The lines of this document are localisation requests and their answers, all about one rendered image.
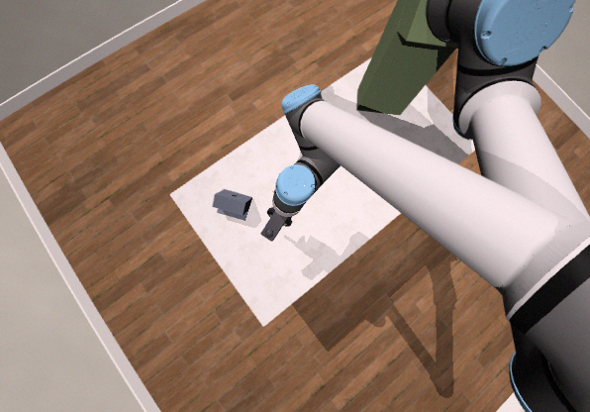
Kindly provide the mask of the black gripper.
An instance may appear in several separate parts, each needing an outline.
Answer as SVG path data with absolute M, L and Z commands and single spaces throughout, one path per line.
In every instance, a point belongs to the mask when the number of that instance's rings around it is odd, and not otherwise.
M 267 214 L 268 214 L 269 217 L 271 217 L 275 210 L 274 210 L 273 207 L 269 208 L 268 210 L 267 210 Z M 288 217 L 287 221 L 285 222 L 285 224 L 283 226 L 290 227 L 291 224 L 292 224 L 292 219 L 291 218 L 292 217 Z

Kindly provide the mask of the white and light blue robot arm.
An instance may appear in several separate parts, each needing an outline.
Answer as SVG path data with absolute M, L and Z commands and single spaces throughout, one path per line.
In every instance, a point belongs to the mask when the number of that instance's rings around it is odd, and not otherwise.
M 431 32 L 458 43 L 453 127 L 473 136 L 481 175 L 323 100 L 317 85 L 288 94 L 302 157 L 278 175 L 261 232 L 273 242 L 342 166 L 501 293 L 525 412 L 590 412 L 590 216 L 533 85 L 574 3 L 427 1 Z

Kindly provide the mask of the dark grey sloped panel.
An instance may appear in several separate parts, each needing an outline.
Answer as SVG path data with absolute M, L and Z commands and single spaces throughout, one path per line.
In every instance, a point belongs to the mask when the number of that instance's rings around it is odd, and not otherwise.
M 251 200 L 252 197 L 224 189 L 215 193 L 212 207 L 218 208 L 217 213 L 245 221 Z

